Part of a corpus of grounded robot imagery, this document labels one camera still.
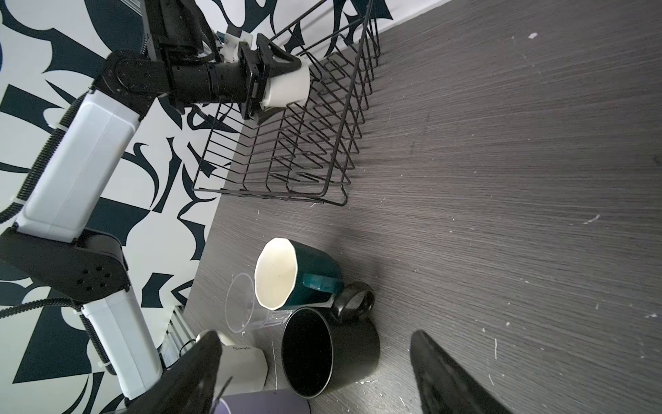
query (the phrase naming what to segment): clear plastic cup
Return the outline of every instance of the clear plastic cup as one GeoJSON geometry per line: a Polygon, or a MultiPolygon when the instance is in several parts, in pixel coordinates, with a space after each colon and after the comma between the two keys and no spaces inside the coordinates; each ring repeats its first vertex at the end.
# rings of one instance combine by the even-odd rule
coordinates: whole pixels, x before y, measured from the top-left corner
{"type": "Polygon", "coordinates": [[[255,296],[253,277],[248,273],[241,273],[232,280],[225,299],[225,320],[234,333],[281,325],[292,312],[270,311],[262,307],[255,296]]]}

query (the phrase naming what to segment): wire dish rack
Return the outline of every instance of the wire dish rack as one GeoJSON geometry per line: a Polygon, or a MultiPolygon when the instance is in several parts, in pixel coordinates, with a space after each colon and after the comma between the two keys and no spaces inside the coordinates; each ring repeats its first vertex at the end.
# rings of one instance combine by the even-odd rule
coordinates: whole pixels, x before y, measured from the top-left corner
{"type": "MultiPolygon", "coordinates": [[[[321,6],[320,1],[278,32],[288,43],[301,45],[301,19],[321,6]]],[[[374,68],[379,64],[379,33],[373,0],[365,12],[345,27],[302,48],[310,62],[310,93],[304,105],[291,103],[261,125],[244,121],[236,105],[220,104],[193,180],[193,189],[243,197],[313,201],[345,205],[348,172],[372,94],[374,68]],[[352,43],[354,33],[361,33],[352,43]],[[331,40],[332,52],[319,60],[314,51],[331,40]],[[346,46],[340,49],[338,44],[346,46]],[[228,128],[238,123],[240,128],[228,128]],[[207,178],[216,178],[216,186],[207,178]]],[[[210,115],[201,113],[203,118],[210,115]]]]}

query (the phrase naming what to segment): black mug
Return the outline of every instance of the black mug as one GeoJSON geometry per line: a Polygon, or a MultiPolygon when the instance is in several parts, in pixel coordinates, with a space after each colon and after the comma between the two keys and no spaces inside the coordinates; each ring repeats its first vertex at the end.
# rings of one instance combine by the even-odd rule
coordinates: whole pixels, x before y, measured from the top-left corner
{"type": "Polygon", "coordinates": [[[374,303],[372,288],[354,282],[336,296],[331,308],[294,311],[285,325],[281,357],[295,393],[314,398],[372,374],[379,360],[379,335],[367,316],[374,303]],[[361,305],[348,309],[361,293],[361,305]]]}

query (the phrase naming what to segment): white mug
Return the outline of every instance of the white mug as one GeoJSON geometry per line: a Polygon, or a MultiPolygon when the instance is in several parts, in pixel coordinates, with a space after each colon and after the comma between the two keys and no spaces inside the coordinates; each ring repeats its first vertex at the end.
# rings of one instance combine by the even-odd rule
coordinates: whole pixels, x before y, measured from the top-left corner
{"type": "Polygon", "coordinates": [[[305,105],[310,92],[309,65],[307,59],[301,59],[301,67],[294,72],[267,79],[262,107],[285,108],[292,102],[305,105]]]}
{"type": "MultiPolygon", "coordinates": [[[[195,342],[200,342],[200,338],[203,337],[204,334],[209,332],[209,329],[205,329],[204,331],[200,332],[198,336],[195,338],[195,342]]],[[[220,343],[223,345],[237,345],[237,342],[234,342],[228,335],[224,334],[221,331],[216,331],[216,334],[218,335],[218,339],[220,340],[220,343]]]]}
{"type": "MultiPolygon", "coordinates": [[[[196,342],[203,333],[204,331],[198,335],[196,342]]],[[[216,372],[214,398],[218,397],[229,377],[232,377],[232,381],[223,395],[261,391],[267,381],[268,371],[264,352],[252,346],[223,345],[222,347],[223,352],[216,372]]]]}

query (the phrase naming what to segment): patterned wallpaper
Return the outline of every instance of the patterned wallpaper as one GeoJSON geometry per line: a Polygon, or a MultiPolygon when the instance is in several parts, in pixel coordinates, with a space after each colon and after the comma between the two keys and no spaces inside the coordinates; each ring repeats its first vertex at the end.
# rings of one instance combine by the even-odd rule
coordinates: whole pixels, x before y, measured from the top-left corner
{"type": "MultiPolygon", "coordinates": [[[[267,36],[316,2],[197,0],[212,29],[267,36]]],[[[375,0],[375,11],[386,27],[432,3],[375,0]]],[[[283,47],[296,52],[298,44],[312,44],[348,24],[358,39],[354,5],[365,10],[367,0],[329,0],[296,26],[293,38],[285,36],[283,47]]],[[[105,56],[139,49],[142,20],[120,0],[0,0],[0,14],[0,208],[5,208],[50,134],[49,125],[89,87],[105,56]]],[[[323,42],[318,53],[332,47],[323,42]]],[[[204,114],[215,109],[202,108],[204,114]]],[[[165,99],[155,101],[88,222],[122,242],[155,346],[173,307],[186,304],[218,204],[218,195],[191,190],[213,122],[190,109],[181,116],[165,99]]],[[[240,125],[226,119],[223,129],[231,137],[240,125]]],[[[203,166],[202,180],[213,180],[210,173],[211,166],[203,166]]],[[[0,225],[0,231],[10,224],[0,225]]],[[[0,266],[0,307],[57,295],[0,266]]],[[[98,365],[71,309],[0,319],[0,332],[0,412],[97,414],[123,407],[117,379],[98,365]]]]}

